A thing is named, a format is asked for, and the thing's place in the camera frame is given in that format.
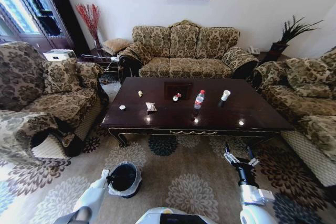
rug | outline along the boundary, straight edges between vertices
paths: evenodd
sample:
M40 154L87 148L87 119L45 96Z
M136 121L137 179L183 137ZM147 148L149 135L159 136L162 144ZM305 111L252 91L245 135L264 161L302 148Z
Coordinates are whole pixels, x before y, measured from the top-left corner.
M99 78L99 82L101 85L108 85L119 82L118 73L103 73Z
M223 158L224 145L246 157L245 138L127 135L129 146L99 126L83 153L70 159L43 159L41 166L0 162L0 223L53 223L72 211L102 169L132 161L142 186L130 199L106 193L96 223L135 223L148 209L166 206L204 215L217 223L240 223L238 174ZM259 146L254 171L260 188L276 201L268 211L279 223L336 223L328 192L281 137Z

sofa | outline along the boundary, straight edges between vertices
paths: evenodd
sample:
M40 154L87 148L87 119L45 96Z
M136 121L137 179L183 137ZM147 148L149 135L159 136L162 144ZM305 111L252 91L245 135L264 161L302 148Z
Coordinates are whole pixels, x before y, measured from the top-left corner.
M248 77L258 60L236 44L232 27L201 27L184 20L170 27L135 26L133 42L119 52L127 76L171 78Z
M281 135L324 186L336 185L336 48L318 59L267 62L253 86L295 131Z
M108 96L98 81L102 74L99 65L76 63L76 59L64 62L47 61L25 42L0 45L3 159L38 163L41 157L66 158L80 153Z

floral patterned carpet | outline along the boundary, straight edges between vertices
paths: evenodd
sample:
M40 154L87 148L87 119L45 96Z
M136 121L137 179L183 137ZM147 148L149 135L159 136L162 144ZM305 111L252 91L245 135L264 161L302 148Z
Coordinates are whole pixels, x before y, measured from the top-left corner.
M246 157L244 138L128 135L119 148L108 132L95 126L83 153L70 159L43 159L43 166L0 163L0 223L53 223L75 202L104 168L132 161L143 182L130 199L106 194L96 223L135 223L148 209L177 208L218 223L240 223L238 174L223 158ZM260 165L256 182L276 201L268 210L279 223L336 223L328 192L279 137L255 151Z

wall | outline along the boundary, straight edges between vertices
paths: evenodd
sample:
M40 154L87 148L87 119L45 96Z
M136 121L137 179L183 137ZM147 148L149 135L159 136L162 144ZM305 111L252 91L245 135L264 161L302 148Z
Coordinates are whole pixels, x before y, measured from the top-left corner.
M233 26L241 31L239 45L267 51L281 38L282 24L293 14L312 23L324 19L321 29L293 39L285 54L291 57L320 56L336 45L336 0L70 0L95 3L101 8L101 40L132 37L135 25L168 26L188 19L202 26ZM91 36L80 20L85 37Z

plastic bottle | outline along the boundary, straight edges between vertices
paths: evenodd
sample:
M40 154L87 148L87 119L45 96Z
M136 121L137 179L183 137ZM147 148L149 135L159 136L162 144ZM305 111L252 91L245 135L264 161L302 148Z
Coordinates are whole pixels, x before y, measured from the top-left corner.
M204 98L205 98L205 91L202 89L196 97L195 105L194 105L195 109L199 110L201 108Z

